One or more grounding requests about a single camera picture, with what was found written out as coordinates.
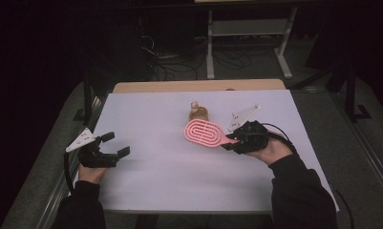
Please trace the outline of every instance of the white tabletop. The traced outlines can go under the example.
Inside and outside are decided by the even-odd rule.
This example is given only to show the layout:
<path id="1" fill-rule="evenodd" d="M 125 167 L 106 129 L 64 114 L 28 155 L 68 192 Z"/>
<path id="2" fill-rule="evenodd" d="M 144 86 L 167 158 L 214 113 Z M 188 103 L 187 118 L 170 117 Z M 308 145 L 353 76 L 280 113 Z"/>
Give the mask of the white tabletop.
<path id="1" fill-rule="evenodd" d="M 331 193 L 287 90 L 110 94 L 94 134 L 115 132 L 116 138 L 101 144 L 101 152 L 115 154 L 130 146 L 131 154 L 101 181 L 100 201 L 105 210 L 271 211 L 273 174 L 263 162 L 185 139 L 183 129 L 195 100 L 226 134 L 232 113 L 259 105 L 261 109 L 249 120 L 280 127 Z"/>

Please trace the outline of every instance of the pink hairbrush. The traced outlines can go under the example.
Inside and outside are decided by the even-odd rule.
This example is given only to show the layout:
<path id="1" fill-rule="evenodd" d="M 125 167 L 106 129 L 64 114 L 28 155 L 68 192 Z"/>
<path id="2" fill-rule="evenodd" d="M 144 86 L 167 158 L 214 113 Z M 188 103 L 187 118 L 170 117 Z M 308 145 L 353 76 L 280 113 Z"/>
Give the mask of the pink hairbrush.
<path id="1" fill-rule="evenodd" d="M 193 119 L 185 126 L 184 135 L 187 140 L 207 146 L 217 147 L 222 144 L 239 142 L 227 138 L 222 128 L 213 122 L 202 119 Z"/>

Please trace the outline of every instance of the black cable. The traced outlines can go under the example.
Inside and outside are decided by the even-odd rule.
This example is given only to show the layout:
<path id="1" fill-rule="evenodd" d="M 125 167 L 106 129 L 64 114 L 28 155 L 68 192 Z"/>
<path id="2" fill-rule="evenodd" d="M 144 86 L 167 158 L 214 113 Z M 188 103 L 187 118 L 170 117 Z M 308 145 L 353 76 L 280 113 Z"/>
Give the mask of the black cable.
<path id="1" fill-rule="evenodd" d="M 160 64 L 164 64 L 164 65 L 177 65 L 177 64 L 185 64 L 185 63 L 187 63 L 187 62 L 191 62 L 191 61 L 194 61 L 195 60 L 195 58 L 193 58 L 193 57 L 191 57 L 191 56 L 189 56 L 189 55 L 186 55 L 186 54 L 179 54 L 179 55 L 177 55 L 177 56 L 175 56 L 175 57 L 173 57 L 173 58 L 184 58 L 182 61 L 179 61 L 179 60 L 177 60 L 177 61 L 173 61 L 173 62 L 166 62 L 166 61 L 171 61 L 170 59 L 164 59 L 164 58 L 159 58 L 159 62 L 160 62 Z"/>
<path id="2" fill-rule="evenodd" d="M 209 224 L 211 222 L 211 219 L 212 219 L 212 215 L 208 215 L 208 219 L 206 220 L 206 228 L 210 228 Z"/>
<path id="3" fill-rule="evenodd" d="M 272 124 L 269 124 L 269 123 L 262 123 L 262 125 L 263 125 L 263 126 L 272 126 L 272 127 L 276 128 L 276 129 L 279 130 L 281 133 L 283 133 L 283 135 L 286 137 L 286 139 L 287 139 L 288 141 L 290 141 L 290 140 L 289 140 L 289 137 L 287 136 L 287 134 L 286 134 L 285 132 L 283 132 L 283 130 L 281 130 L 279 127 L 277 127 L 277 126 L 275 126 L 275 125 L 272 125 Z"/>
<path id="4" fill-rule="evenodd" d="M 166 81 L 169 72 L 166 70 L 166 68 L 164 68 L 164 67 L 163 67 L 162 65 L 160 65 L 160 64 L 155 64 L 155 66 L 157 67 L 159 78 L 160 78 L 160 71 L 159 71 L 159 68 L 161 68 L 161 69 L 164 70 L 164 78 L 162 79 L 162 81 Z"/>
<path id="5" fill-rule="evenodd" d="M 238 53 L 236 51 L 223 51 L 221 50 L 221 53 L 226 56 L 229 60 L 238 60 L 241 59 L 242 57 L 245 57 L 245 53 Z"/>
<path id="6" fill-rule="evenodd" d="M 70 193 L 73 193 L 74 187 L 72 182 L 72 177 L 70 175 L 70 169 L 69 169 L 69 153 L 64 153 L 63 155 L 63 165 L 64 165 L 64 174 L 66 178 L 67 187 L 69 188 Z"/>
<path id="7" fill-rule="evenodd" d="M 172 80 L 175 80 L 175 79 L 176 79 L 176 77 L 174 76 L 174 74 L 173 74 L 173 73 L 169 73 L 169 72 L 167 71 L 167 69 L 164 68 L 162 65 L 157 64 L 156 66 L 157 66 L 158 68 L 161 68 L 161 69 L 164 70 L 164 74 L 165 74 L 165 76 L 164 76 L 164 78 L 163 78 L 162 81 L 167 81 L 167 76 L 168 76 L 168 75 L 172 75 L 172 77 L 173 77 Z"/>
<path id="8" fill-rule="evenodd" d="M 228 60 L 233 60 L 233 61 L 239 61 L 241 64 L 238 65 L 238 64 L 235 64 L 235 63 L 232 63 L 230 61 L 224 61 L 224 59 L 221 59 L 218 55 L 216 55 L 215 57 L 216 58 L 220 58 L 221 61 L 224 61 L 225 63 L 228 63 L 228 64 L 231 64 L 233 66 L 238 66 L 240 68 L 245 68 L 245 67 L 248 67 L 248 66 L 251 66 L 251 59 L 249 56 L 246 56 L 245 54 L 239 54 L 237 52 L 234 52 L 236 54 L 238 54 L 239 56 L 237 57 L 234 57 L 234 56 L 231 56 L 229 53 L 226 53 L 225 51 L 221 51 L 221 53 L 228 59 Z M 244 61 L 242 60 L 242 58 L 245 57 L 247 59 L 247 64 L 244 63 Z"/>
<path id="9" fill-rule="evenodd" d="M 343 195 L 340 193 L 340 191 L 334 187 L 334 185 L 332 185 L 331 183 L 329 183 L 329 185 L 330 185 L 331 189 L 342 199 L 344 205 L 346 206 L 347 212 L 349 213 L 349 217 L 350 217 L 351 229 L 354 229 L 355 228 L 354 217 L 352 215 L 352 211 L 351 211 L 349 204 L 346 202 L 346 199 L 343 197 Z"/>
<path id="10" fill-rule="evenodd" d="M 186 63 L 188 61 L 191 61 L 192 60 L 192 57 L 189 56 L 188 54 L 184 54 L 184 53 L 180 53 L 180 54 L 171 54 L 171 55 L 164 55 L 162 54 L 159 58 L 158 58 L 158 61 L 161 62 L 161 63 L 166 63 L 166 61 L 173 61 L 171 62 L 171 64 L 175 64 L 175 63 Z"/>
<path id="11" fill-rule="evenodd" d="M 164 77 L 163 81 L 175 81 L 176 76 L 173 73 L 167 73 L 166 76 Z"/>
<path id="12" fill-rule="evenodd" d="M 242 53 L 238 53 L 238 52 L 234 51 L 234 53 L 236 53 L 236 54 L 239 55 L 239 57 L 235 57 L 235 58 L 241 58 L 241 57 L 243 57 L 243 56 L 247 56 L 247 54 L 248 54 L 250 51 L 252 51 L 252 50 L 254 49 L 254 47 L 256 46 L 256 43 L 254 43 L 248 50 L 246 50 L 246 51 L 244 51 L 244 52 L 242 52 Z M 233 43 L 233 47 L 234 47 L 234 48 L 240 48 L 236 43 Z"/>
<path id="13" fill-rule="evenodd" d="M 154 68 L 152 68 L 153 75 L 156 77 L 156 81 L 160 81 L 160 76 L 159 76 L 159 69 L 158 72 L 156 73 Z"/>
<path id="14" fill-rule="evenodd" d="M 174 63 L 161 63 L 162 61 L 159 61 L 158 64 L 156 64 L 157 66 L 163 68 L 165 71 L 172 71 L 172 72 L 175 72 L 175 73 L 189 73 L 189 72 L 194 72 L 195 73 L 195 80 L 198 80 L 198 69 L 202 66 L 203 62 L 204 62 L 204 59 L 205 59 L 205 55 L 201 58 L 201 61 L 200 63 L 197 65 L 197 67 L 193 67 L 191 65 L 188 65 L 188 64 L 184 64 L 184 63 L 187 63 L 187 62 L 190 62 L 191 60 L 183 60 L 181 62 L 174 62 Z M 187 68 L 187 70 L 177 70 L 177 69 L 174 69 L 174 68 L 170 68 L 170 67 L 167 67 L 167 66 L 181 66 L 181 67 L 185 67 Z"/>
<path id="15" fill-rule="evenodd" d="M 220 58 L 218 55 L 216 55 L 216 54 L 214 54 L 214 53 L 212 53 L 212 56 L 215 58 L 215 60 L 216 60 L 220 65 L 222 65 L 224 68 L 229 69 L 229 70 L 241 70 L 241 69 L 247 67 L 247 66 L 240 66 L 240 65 L 237 65 L 237 64 L 232 63 L 232 62 L 230 62 L 230 61 L 226 61 L 226 60 Z M 226 63 L 226 64 L 228 64 L 228 65 L 230 65 L 230 66 L 234 66 L 234 68 L 228 67 L 228 66 L 226 66 L 224 63 Z"/>
<path id="16" fill-rule="evenodd" d="M 272 52 L 273 49 L 268 49 L 268 50 L 265 50 L 261 53 L 257 53 L 257 54 L 248 54 L 248 56 L 261 56 L 261 55 L 265 55 L 265 54 L 268 54 L 269 52 Z"/>

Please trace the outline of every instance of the wire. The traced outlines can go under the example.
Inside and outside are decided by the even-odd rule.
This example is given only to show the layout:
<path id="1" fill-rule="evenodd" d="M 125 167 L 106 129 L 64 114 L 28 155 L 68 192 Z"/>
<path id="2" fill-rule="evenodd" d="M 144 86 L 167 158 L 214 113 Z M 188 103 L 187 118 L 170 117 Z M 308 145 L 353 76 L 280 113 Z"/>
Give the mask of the wire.
<path id="1" fill-rule="evenodd" d="M 193 58 L 185 58 L 182 61 L 178 62 L 166 62 L 165 60 L 159 61 L 155 63 L 158 67 L 162 68 L 165 70 L 166 76 L 168 74 L 172 74 L 173 78 L 175 79 L 175 76 L 173 73 L 169 73 L 168 71 L 174 72 L 174 73 L 190 73 L 194 72 L 195 74 L 195 80 L 198 80 L 198 69 L 202 66 L 203 62 L 205 59 L 205 55 L 201 58 L 201 61 L 198 63 L 196 67 L 191 66 L 190 64 L 185 64 L 189 63 L 191 61 L 194 61 L 195 59 Z"/>
<path id="2" fill-rule="evenodd" d="M 156 77 L 156 81 L 160 81 L 159 69 L 158 69 L 158 72 L 156 73 L 156 71 L 154 70 L 154 68 L 152 68 L 152 72 L 153 72 L 153 75 Z"/>
<path id="3" fill-rule="evenodd" d="M 159 71 L 159 68 L 161 68 L 161 69 L 164 70 L 164 78 L 162 79 L 162 81 L 167 81 L 167 76 L 168 76 L 168 75 L 172 75 L 172 77 L 173 77 L 172 80 L 175 80 L 175 79 L 176 79 L 176 77 L 175 77 L 172 73 L 169 73 L 169 72 L 167 71 L 167 69 L 164 68 L 162 65 L 160 65 L 160 64 L 156 64 L 155 66 L 157 67 L 157 71 L 158 71 L 158 76 L 157 76 L 157 78 L 160 78 L 160 71 Z"/>
<path id="4" fill-rule="evenodd" d="M 283 132 L 283 130 L 281 130 L 279 127 L 277 127 L 277 126 L 275 126 L 275 125 L 272 125 L 272 124 L 269 124 L 269 123 L 262 123 L 262 125 L 263 125 L 263 126 L 272 126 L 272 127 L 276 128 L 276 129 L 279 130 L 281 133 L 283 133 L 283 135 L 286 137 L 286 139 L 287 139 L 288 141 L 290 141 L 290 140 L 289 140 L 289 137 L 287 136 L 287 134 L 286 134 L 285 132 Z"/>
<path id="5" fill-rule="evenodd" d="M 196 44 L 197 48 L 205 47 L 208 44 L 208 37 L 195 37 L 195 41 L 202 40 L 201 44 Z"/>
<path id="6" fill-rule="evenodd" d="M 157 78 L 160 80 L 160 68 L 164 70 L 164 73 L 165 73 L 165 76 L 162 78 L 162 81 L 165 81 L 166 77 L 167 77 L 167 70 L 165 68 L 163 68 L 161 65 L 159 64 L 155 64 L 156 66 L 156 71 L 157 71 Z"/>
<path id="7" fill-rule="evenodd" d="M 171 80 L 170 80 L 170 78 L 167 79 L 168 75 L 171 75 L 173 77 L 173 79 L 171 79 Z M 163 79 L 163 81 L 174 81 L 174 80 L 176 80 L 176 77 L 174 76 L 173 73 L 167 73 L 166 76 Z"/>
<path id="8" fill-rule="evenodd" d="M 243 68 L 251 66 L 251 56 L 260 56 L 267 54 L 272 51 L 272 49 L 268 49 L 265 52 L 261 53 L 254 53 L 251 52 L 256 48 L 256 46 L 259 44 L 258 39 L 256 39 L 256 42 L 254 42 L 251 47 L 243 52 L 225 52 L 221 51 L 221 54 L 226 58 L 219 57 L 217 54 L 213 54 L 213 57 L 215 60 L 222 65 L 224 68 L 230 69 L 230 70 L 241 70 Z M 236 43 L 233 44 L 234 48 L 240 48 Z"/>
<path id="9" fill-rule="evenodd" d="M 151 53 L 151 54 L 153 54 L 153 55 L 155 55 L 155 56 L 159 56 L 159 53 L 158 52 L 153 52 L 153 51 L 151 51 L 151 50 L 149 50 L 149 49 L 147 49 L 147 48 L 144 48 L 144 47 L 141 47 L 143 50 L 145 50 L 145 51 L 148 51 L 149 53 Z"/>
<path id="10" fill-rule="evenodd" d="M 340 191 L 334 187 L 334 185 L 332 185 L 331 183 L 329 183 L 329 185 L 330 185 L 331 189 L 342 199 L 344 205 L 346 206 L 347 212 L 349 213 L 349 217 L 350 217 L 351 229 L 354 229 L 355 228 L 354 217 L 352 215 L 352 211 L 351 211 L 349 204 L 346 202 L 346 199 L 343 197 L 343 195 L 340 193 Z"/>
<path id="11" fill-rule="evenodd" d="M 66 183 L 69 188 L 69 191 L 72 193 L 74 191 L 74 186 L 72 182 L 72 176 L 70 175 L 70 171 L 69 171 L 69 164 L 70 164 L 69 158 L 70 158 L 69 153 L 64 153 L 63 155 L 64 174 L 65 174 Z"/>
<path id="12" fill-rule="evenodd" d="M 152 42 L 152 50 L 155 48 L 155 40 L 153 40 L 152 37 L 150 37 L 148 35 L 142 35 L 141 37 L 142 38 L 148 38 Z"/>
<path id="13" fill-rule="evenodd" d="M 166 59 L 177 58 L 177 57 L 181 57 L 181 55 L 179 54 L 161 55 L 161 56 L 158 56 L 158 59 L 166 60 Z"/>

